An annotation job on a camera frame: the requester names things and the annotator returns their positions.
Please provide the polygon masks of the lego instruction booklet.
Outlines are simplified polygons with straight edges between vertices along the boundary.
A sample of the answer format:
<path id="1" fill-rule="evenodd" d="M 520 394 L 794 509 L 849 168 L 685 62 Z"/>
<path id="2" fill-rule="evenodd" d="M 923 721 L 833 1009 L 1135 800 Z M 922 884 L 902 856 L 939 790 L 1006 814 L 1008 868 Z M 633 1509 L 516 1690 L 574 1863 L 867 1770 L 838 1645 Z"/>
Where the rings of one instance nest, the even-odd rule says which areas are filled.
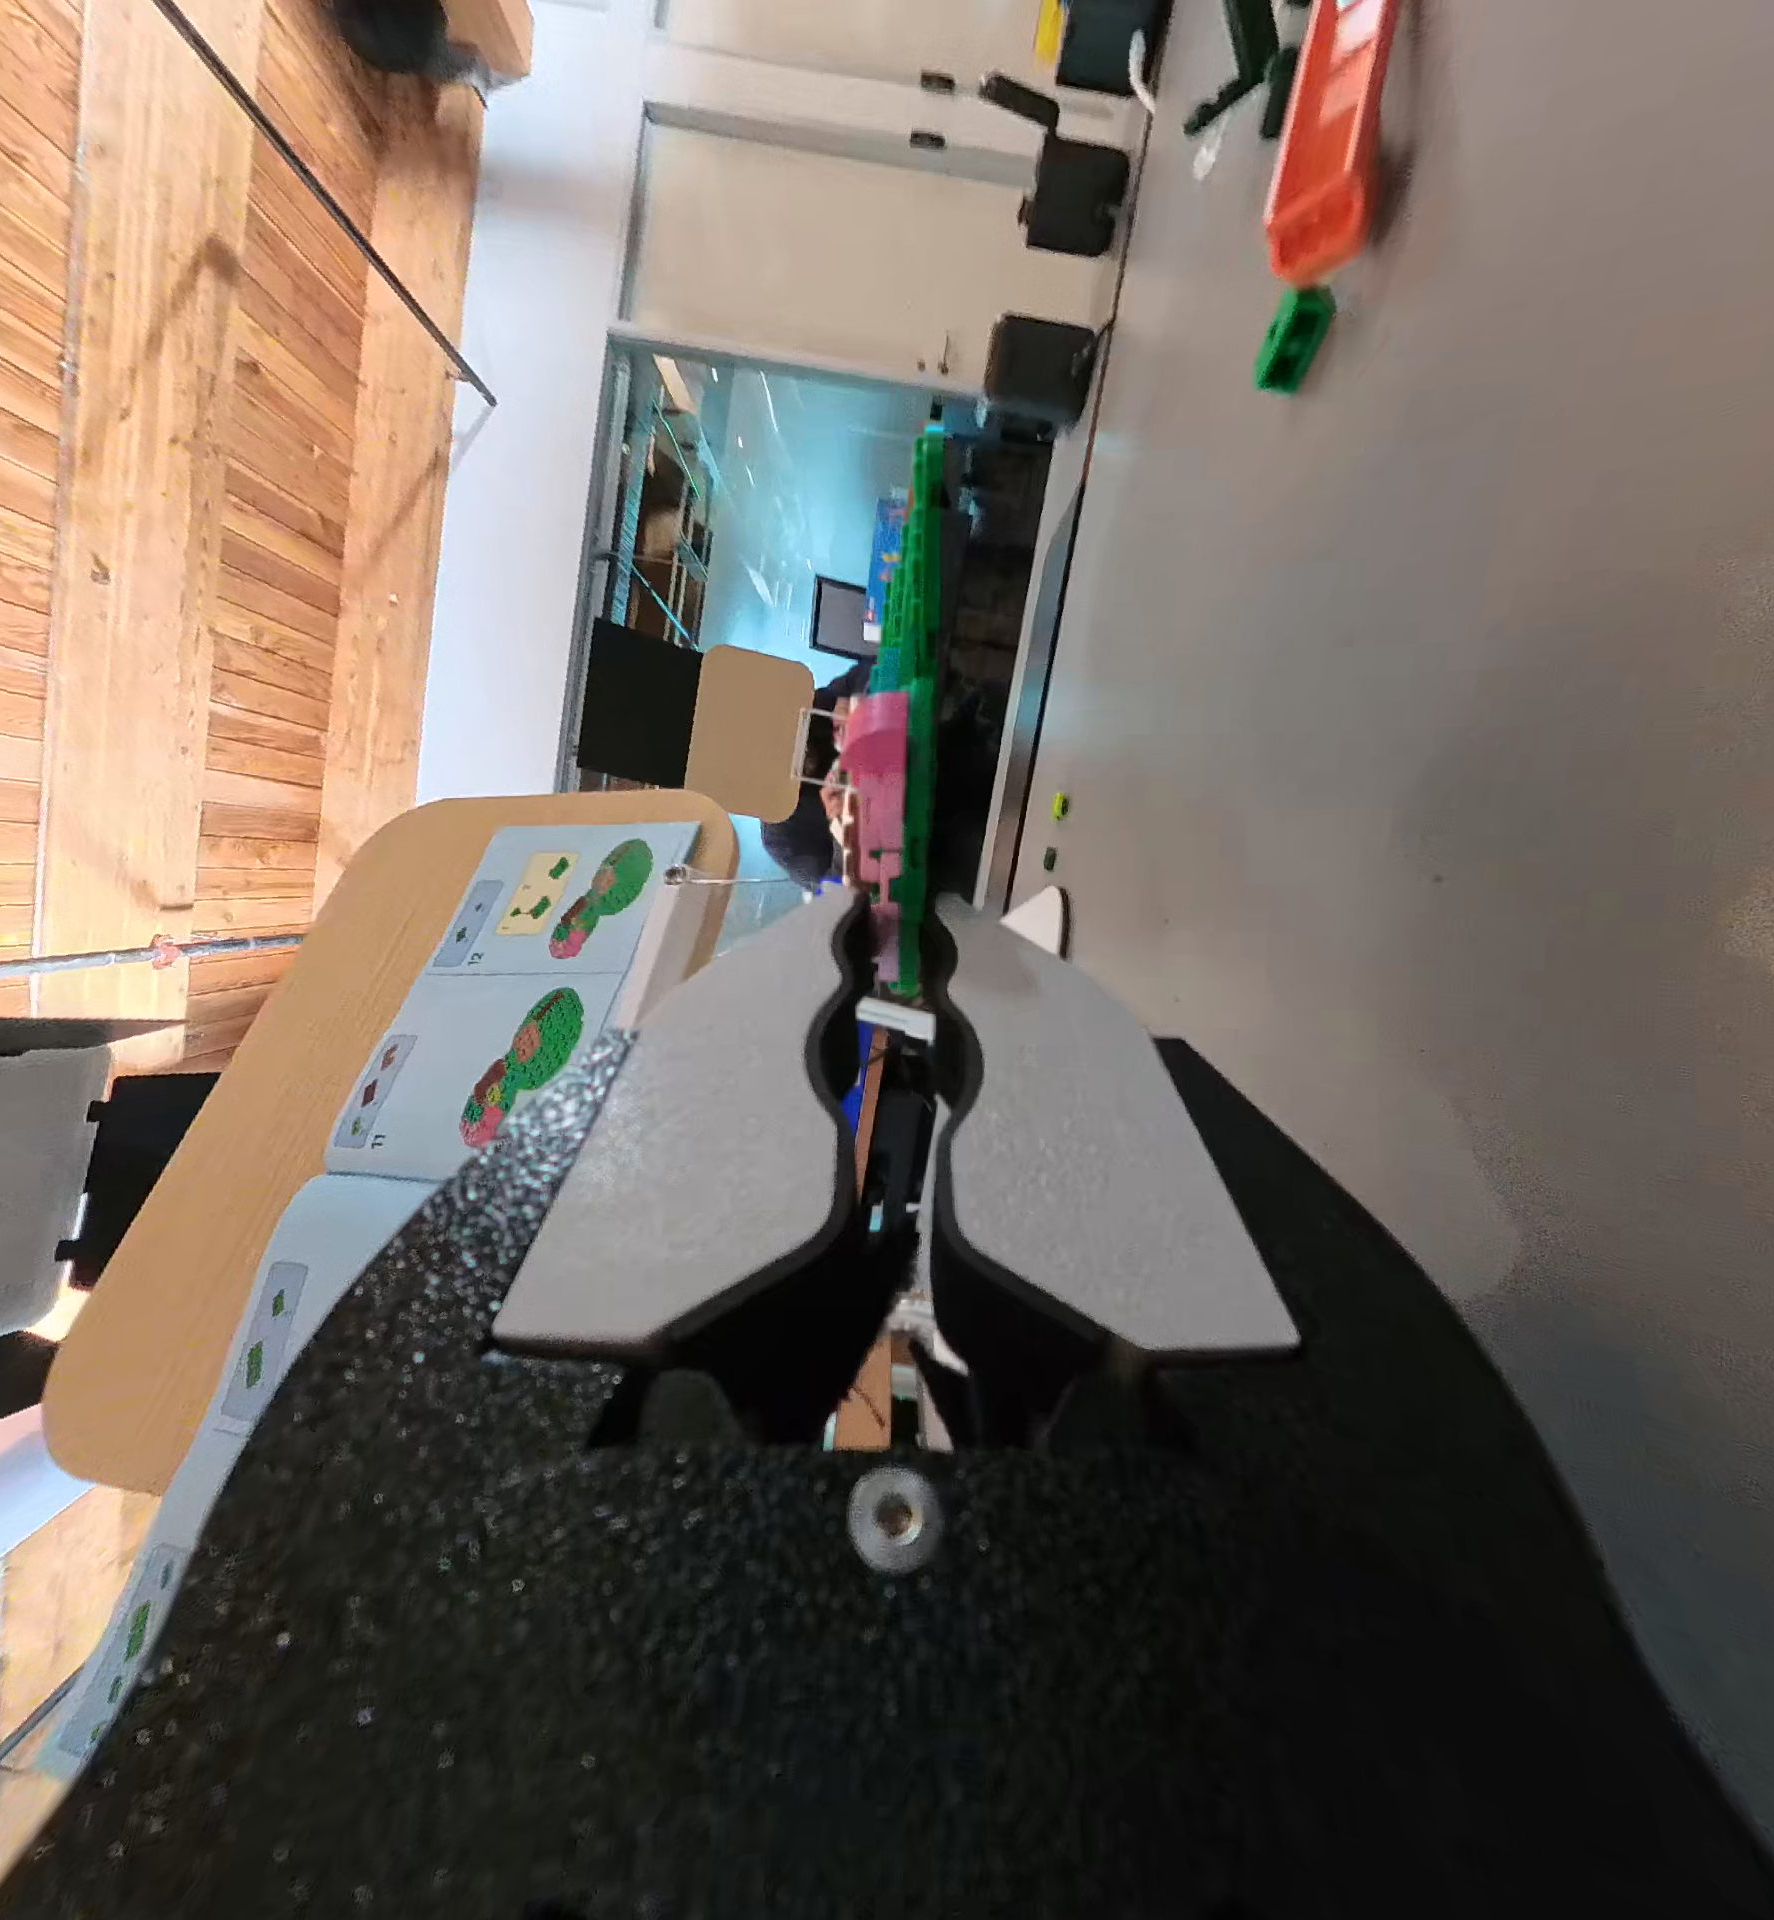
<path id="1" fill-rule="evenodd" d="M 38 1757 L 72 1782 L 140 1688 L 208 1512 L 300 1348 L 374 1253 L 460 1166 L 499 1139 L 613 1022 L 660 957 L 670 868 L 690 820 L 503 829 L 439 946 L 384 1020 L 332 1111 L 314 1176 L 278 1217 L 224 1317 L 224 1368 L 170 1481 L 105 1631 Z"/>

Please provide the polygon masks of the bright green lego brick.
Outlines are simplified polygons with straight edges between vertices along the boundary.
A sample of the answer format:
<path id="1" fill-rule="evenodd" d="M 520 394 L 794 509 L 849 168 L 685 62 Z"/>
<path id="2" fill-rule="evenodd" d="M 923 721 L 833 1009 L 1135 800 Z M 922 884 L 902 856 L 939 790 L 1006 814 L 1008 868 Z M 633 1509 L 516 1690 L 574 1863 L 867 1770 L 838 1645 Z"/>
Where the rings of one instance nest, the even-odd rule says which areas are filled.
<path id="1" fill-rule="evenodd" d="M 1288 286 L 1259 348 L 1256 390 L 1271 396 L 1299 394 L 1335 316 L 1336 300 L 1329 286 Z"/>

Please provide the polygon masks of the glass partition window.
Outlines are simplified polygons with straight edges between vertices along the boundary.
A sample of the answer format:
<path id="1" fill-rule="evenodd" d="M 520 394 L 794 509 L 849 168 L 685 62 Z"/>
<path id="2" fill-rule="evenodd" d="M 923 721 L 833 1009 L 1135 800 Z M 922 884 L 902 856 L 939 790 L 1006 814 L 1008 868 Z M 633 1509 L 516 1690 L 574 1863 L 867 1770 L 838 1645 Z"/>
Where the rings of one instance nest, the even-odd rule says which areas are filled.
<path id="1" fill-rule="evenodd" d="M 737 643 L 822 676 L 844 666 L 811 641 L 817 582 L 864 586 L 879 504 L 907 491 L 918 433 L 982 419 L 968 390 L 613 335 L 569 597 L 557 785 L 607 782 L 584 774 L 580 749 L 599 620 L 689 652 Z"/>

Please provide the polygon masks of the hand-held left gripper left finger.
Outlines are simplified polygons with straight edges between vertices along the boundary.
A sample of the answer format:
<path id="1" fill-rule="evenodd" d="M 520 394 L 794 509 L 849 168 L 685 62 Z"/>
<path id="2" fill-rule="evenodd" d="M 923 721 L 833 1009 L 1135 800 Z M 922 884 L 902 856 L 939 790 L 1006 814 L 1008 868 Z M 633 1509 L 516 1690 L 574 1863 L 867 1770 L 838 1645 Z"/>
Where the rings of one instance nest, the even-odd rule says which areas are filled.
<path id="1" fill-rule="evenodd" d="M 871 977 L 868 899 L 817 895 L 661 997 L 628 1035 L 497 1346 L 669 1359 L 863 1234 L 841 1100 Z"/>

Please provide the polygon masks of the green and pink lego build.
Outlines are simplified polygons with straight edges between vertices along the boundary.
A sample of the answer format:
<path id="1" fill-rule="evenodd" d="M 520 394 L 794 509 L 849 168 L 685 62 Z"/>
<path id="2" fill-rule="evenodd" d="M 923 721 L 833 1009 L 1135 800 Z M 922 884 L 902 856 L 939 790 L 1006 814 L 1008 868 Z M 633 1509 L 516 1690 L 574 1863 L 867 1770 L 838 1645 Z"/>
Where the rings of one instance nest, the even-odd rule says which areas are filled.
<path id="1" fill-rule="evenodd" d="M 984 835 L 990 768 L 976 692 L 951 675 L 948 562 L 961 522 L 939 423 L 914 447 L 900 566 L 867 694 L 844 723 L 841 876 L 871 902 L 874 994 L 920 1002 L 936 897 L 967 895 Z"/>

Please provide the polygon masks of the grey metal pipe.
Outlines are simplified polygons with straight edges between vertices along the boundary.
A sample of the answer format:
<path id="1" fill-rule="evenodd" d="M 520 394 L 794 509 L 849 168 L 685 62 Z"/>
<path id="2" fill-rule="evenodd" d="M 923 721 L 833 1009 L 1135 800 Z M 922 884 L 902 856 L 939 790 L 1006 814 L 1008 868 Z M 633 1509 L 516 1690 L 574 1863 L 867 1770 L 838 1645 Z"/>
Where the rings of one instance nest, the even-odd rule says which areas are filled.
<path id="1" fill-rule="evenodd" d="M 79 971 L 105 971 L 115 968 L 142 964 L 154 971 L 170 969 L 184 960 L 257 957 L 265 953 L 286 953 L 300 945 L 300 930 L 259 933 L 239 937 L 203 937 L 176 940 L 157 935 L 145 946 L 103 948 L 92 953 L 7 957 L 0 958 L 0 981 L 32 979 L 45 975 L 64 975 Z"/>

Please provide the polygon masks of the white cabinet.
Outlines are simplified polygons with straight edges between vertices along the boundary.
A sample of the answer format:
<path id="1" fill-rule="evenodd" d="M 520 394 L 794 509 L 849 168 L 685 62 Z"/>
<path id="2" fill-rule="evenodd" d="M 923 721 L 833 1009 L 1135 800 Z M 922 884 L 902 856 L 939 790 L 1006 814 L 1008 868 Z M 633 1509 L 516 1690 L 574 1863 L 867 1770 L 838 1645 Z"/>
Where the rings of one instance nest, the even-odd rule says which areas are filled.
<path id="1" fill-rule="evenodd" d="M 1100 328 L 1112 254 L 1027 241 L 1044 132 L 1130 148 L 1038 56 L 1044 3 L 653 3 L 618 316 L 643 338 L 973 393 L 1006 316 Z"/>

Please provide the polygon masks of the light wooden board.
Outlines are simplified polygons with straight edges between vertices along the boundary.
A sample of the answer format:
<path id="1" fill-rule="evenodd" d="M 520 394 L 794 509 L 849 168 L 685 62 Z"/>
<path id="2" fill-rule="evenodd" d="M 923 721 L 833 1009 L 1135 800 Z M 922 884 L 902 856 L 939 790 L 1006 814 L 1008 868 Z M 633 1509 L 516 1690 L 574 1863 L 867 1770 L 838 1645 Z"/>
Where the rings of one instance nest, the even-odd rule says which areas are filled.
<path id="1" fill-rule="evenodd" d="M 698 829 L 698 873 L 732 882 L 734 820 L 689 792 L 444 800 L 371 832 L 60 1343 L 40 1412 L 64 1475 L 149 1497 L 167 1488 L 222 1382 L 276 1223 L 323 1169 L 342 1098 L 490 838 L 683 820 Z"/>

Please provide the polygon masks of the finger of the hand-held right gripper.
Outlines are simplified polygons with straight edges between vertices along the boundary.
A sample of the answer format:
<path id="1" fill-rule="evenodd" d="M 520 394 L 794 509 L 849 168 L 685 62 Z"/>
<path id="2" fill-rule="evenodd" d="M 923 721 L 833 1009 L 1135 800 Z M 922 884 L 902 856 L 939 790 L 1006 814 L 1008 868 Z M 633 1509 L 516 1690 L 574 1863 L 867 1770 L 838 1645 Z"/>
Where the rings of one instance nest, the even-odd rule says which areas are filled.
<path id="1" fill-rule="evenodd" d="M 66 1282 L 105 1091 L 105 1047 L 0 1052 L 0 1336 L 37 1326 Z"/>

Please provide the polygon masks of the tan rounded panel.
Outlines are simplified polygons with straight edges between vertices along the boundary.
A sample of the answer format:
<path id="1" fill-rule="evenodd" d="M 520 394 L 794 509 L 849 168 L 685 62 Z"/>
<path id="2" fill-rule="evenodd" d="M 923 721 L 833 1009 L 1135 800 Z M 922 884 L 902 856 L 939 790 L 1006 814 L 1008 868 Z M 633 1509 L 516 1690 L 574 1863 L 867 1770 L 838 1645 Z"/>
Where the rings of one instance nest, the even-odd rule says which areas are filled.
<path id="1" fill-rule="evenodd" d="M 719 643 L 700 656 L 683 787 L 777 824 L 800 795 L 816 680 L 804 662 Z"/>

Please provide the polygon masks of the black office chair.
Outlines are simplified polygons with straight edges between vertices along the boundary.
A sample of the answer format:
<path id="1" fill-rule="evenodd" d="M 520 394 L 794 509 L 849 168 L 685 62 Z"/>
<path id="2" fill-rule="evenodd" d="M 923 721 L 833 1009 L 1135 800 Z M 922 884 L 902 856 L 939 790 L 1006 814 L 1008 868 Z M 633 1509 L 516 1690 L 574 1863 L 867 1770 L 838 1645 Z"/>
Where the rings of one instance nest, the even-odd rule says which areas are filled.
<path id="1" fill-rule="evenodd" d="M 1046 130 L 1019 209 L 1026 248 L 1074 260 L 1110 254 L 1130 174 L 1124 149 Z"/>
<path id="2" fill-rule="evenodd" d="M 1101 334 L 1083 322 L 1002 315 L 981 384 L 988 411 L 1055 431 L 1074 425 L 1087 408 L 1100 343 Z"/>

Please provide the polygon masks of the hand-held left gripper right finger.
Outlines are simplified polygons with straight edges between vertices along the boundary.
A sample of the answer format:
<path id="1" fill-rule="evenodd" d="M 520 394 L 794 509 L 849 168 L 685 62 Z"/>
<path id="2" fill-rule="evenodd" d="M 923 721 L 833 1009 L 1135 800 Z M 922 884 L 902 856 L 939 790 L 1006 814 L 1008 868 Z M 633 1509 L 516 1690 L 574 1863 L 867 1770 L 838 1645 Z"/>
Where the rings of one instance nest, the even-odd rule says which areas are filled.
<path id="1" fill-rule="evenodd" d="M 944 1007 L 962 1035 L 933 1231 L 1068 1332 L 1153 1361 L 1299 1346 L 1149 1031 L 1085 971 L 941 904 Z"/>

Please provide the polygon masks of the thin black metal rod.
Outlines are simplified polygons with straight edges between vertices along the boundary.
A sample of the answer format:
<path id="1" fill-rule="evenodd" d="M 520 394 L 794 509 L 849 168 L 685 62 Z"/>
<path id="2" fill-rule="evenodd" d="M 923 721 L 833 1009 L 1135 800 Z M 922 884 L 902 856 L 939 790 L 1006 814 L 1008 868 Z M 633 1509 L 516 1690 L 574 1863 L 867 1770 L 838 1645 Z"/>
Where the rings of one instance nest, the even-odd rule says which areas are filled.
<path id="1" fill-rule="evenodd" d="M 323 209 L 329 223 L 337 226 L 348 243 L 359 254 L 371 273 L 378 276 L 379 283 L 395 295 L 395 299 L 418 326 L 424 338 L 442 352 L 447 370 L 468 388 L 472 388 L 472 393 L 482 399 L 488 411 L 494 411 L 497 396 L 492 394 L 487 378 L 475 373 L 466 353 L 445 334 L 444 326 L 430 316 L 417 295 L 375 249 L 369 235 L 353 220 L 353 217 L 335 199 L 326 184 L 305 162 L 305 157 L 298 154 L 298 148 L 291 146 L 291 140 L 259 105 L 259 101 L 213 49 L 191 19 L 176 2 L 154 2 L 151 6 L 173 28 L 173 33 L 179 37 L 179 43 L 190 49 L 203 70 L 221 86 L 228 102 L 247 118 L 256 134 L 274 149 L 276 157 L 284 164 L 289 176 L 298 180 L 298 186 L 309 195 L 309 199 Z"/>

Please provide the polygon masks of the black panel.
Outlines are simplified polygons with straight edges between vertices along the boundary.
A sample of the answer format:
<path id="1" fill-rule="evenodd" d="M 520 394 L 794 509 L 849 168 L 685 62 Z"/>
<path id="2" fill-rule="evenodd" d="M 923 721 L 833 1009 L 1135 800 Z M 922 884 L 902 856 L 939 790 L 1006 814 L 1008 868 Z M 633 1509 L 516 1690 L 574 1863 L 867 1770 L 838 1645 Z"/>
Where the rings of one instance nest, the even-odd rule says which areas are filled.
<path id="1" fill-rule="evenodd" d="M 574 732 L 578 773 L 680 790 L 700 670 L 698 648 L 595 617 Z"/>

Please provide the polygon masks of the orange lego brick separator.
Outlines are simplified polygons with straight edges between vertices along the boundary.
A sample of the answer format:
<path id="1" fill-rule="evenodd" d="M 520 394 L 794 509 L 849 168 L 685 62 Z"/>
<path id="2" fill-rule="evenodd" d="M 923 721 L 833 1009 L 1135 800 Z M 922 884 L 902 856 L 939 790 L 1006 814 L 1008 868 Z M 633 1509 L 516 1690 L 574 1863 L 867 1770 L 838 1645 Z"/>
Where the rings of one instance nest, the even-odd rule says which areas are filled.
<path id="1" fill-rule="evenodd" d="M 1262 231 L 1286 286 L 1329 283 L 1379 215 L 1379 118 L 1400 2 L 1313 2 L 1299 43 Z"/>

